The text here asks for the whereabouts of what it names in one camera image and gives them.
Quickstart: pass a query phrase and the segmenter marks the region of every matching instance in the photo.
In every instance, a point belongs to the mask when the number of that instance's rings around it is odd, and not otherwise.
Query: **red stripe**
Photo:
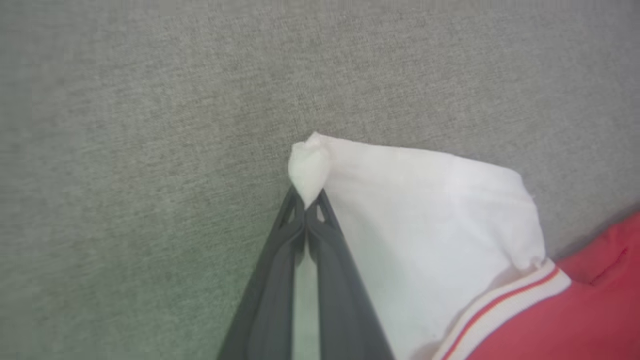
[[[493,308],[495,308],[496,306],[500,305],[501,302],[504,302],[505,300],[514,297],[518,294],[521,294],[531,288],[535,288],[536,286],[542,285],[545,282],[549,282],[551,279],[553,279],[556,274],[560,272],[560,269],[558,269],[557,266],[554,267],[554,271],[551,272],[551,274],[548,274],[547,276],[545,276],[544,278],[529,284],[523,288],[519,288],[516,290],[513,290],[509,293],[506,293],[502,296],[497,297],[496,299],[494,299],[493,301],[491,301],[487,306],[485,306],[484,308],[482,308],[482,310],[478,311],[474,317],[471,318],[471,320],[469,320],[469,322],[465,325],[464,329],[462,329],[462,331],[460,332],[460,334],[458,335],[458,337],[456,338],[456,341],[453,343],[453,345],[451,345],[451,348],[449,348],[449,351],[447,351],[447,353],[444,355],[444,357],[442,358],[442,360],[448,360],[448,358],[451,356],[451,354],[453,354],[453,352],[456,350],[456,347],[458,347],[458,345],[460,344],[460,341],[462,340],[462,338],[465,337],[466,333],[469,331],[469,329],[471,329],[471,327],[478,322],[478,320],[480,320],[481,317],[484,316],[484,314],[488,313],[489,311],[491,311]]]

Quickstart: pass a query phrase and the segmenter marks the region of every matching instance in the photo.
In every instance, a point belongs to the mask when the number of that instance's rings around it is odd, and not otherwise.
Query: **clothing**
[[[314,134],[289,175],[307,205],[326,190],[398,360],[463,359],[571,283],[512,170]]]
[[[640,359],[640,213],[558,265],[571,286],[510,319],[469,360]]]

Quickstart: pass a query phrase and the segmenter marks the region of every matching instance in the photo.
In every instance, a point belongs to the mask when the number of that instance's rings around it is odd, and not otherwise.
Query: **white cloth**
[[[512,170],[314,134],[289,175],[307,206],[326,190],[398,360],[433,355],[476,299],[545,261]]]

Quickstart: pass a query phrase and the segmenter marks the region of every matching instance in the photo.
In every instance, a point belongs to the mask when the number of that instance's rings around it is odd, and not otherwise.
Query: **gray textured fabric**
[[[632,0],[233,3],[0,2],[0,358],[214,358],[313,131],[515,169],[552,255],[640,200]]]

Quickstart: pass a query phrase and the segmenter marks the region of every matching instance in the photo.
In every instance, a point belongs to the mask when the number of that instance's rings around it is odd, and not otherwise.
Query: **striped collar trim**
[[[490,291],[475,301],[443,341],[433,360],[464,360],[502,324],[533,305],[560,294],[571,279],[551,260],[536,272]]]

